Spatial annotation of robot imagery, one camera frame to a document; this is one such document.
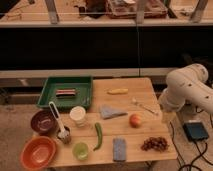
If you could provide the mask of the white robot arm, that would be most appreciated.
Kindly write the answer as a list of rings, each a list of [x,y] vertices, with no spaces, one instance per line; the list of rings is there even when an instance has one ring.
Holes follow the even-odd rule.
[[[158,98],[164,111],[180,111],[186,101],[213,114],[213,89],[206,85],[208,70],[202,64],[175,69],[166,76],[167,87]]]

